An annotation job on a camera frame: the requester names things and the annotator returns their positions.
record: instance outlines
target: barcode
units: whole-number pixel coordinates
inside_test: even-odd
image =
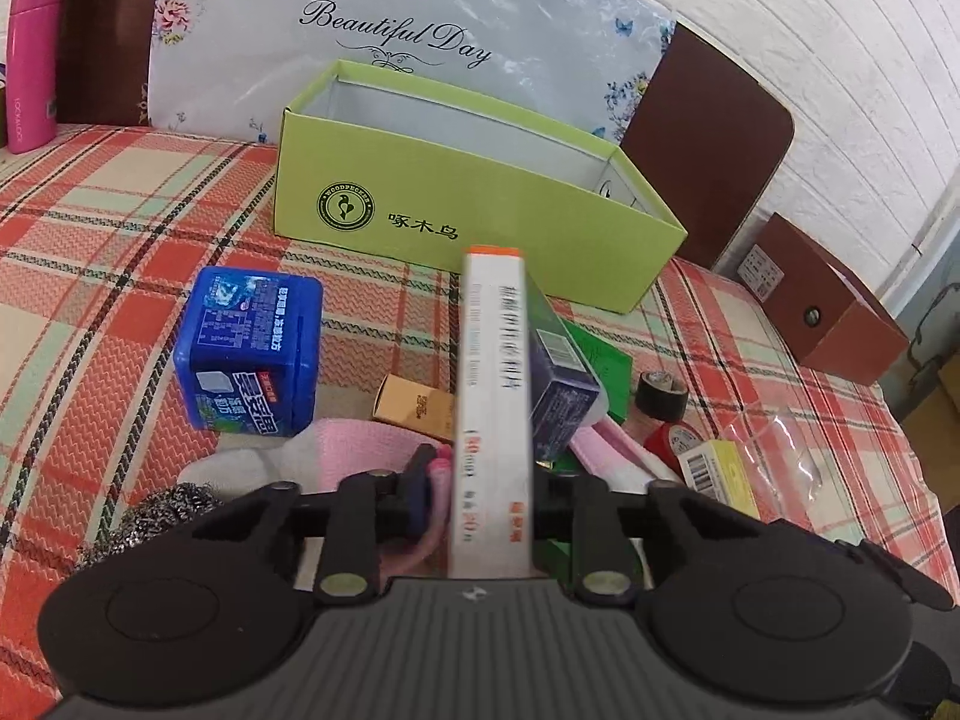
[[[690,479],[693,481],[693,488],[702,495],[713,498],[715,501],[725,503],[724,495],[720,493],[717,486],[713,483],[713,476],[710,474],[710,464],[704,455],[696,455],[686,461],[686,467],[690,471]]]
[[[573,346],[570,346],[570,341],[566,338],[547,330],[538,330],[536,334],[541,337],[544,349],[550,357],[550,362],[553,362],[554,365],[567,367],[570,370],[587,371],[584,364],[580,362],[580,357],[573,350]]]

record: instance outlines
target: box logo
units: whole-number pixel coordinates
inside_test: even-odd
[[[373,210],[371,194],[349,181],[330,184],[317,199],[317,213],[323,222],[344,232],[367,226],[373,219]]]

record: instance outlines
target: open box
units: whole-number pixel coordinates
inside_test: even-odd
[[[618,312],[686,235],[613,143],[344,60],[283,113],[274,228],[455,272],[471,245],[516,247],[544,293]]]

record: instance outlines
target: blue box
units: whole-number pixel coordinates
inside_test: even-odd
[[[529,276],[527,338],[534,461],[553,461],[587,416],[600,385],[550,301]]]
[[[313,420],[323,286],[315,278],[204,268],[174,347],[190,422],[292,436]]]

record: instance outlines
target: pink water bottle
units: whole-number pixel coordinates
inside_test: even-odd
[[[56,135],[56,35],[61,0],[11,0],[7,24],[7,138],[14,154]]]

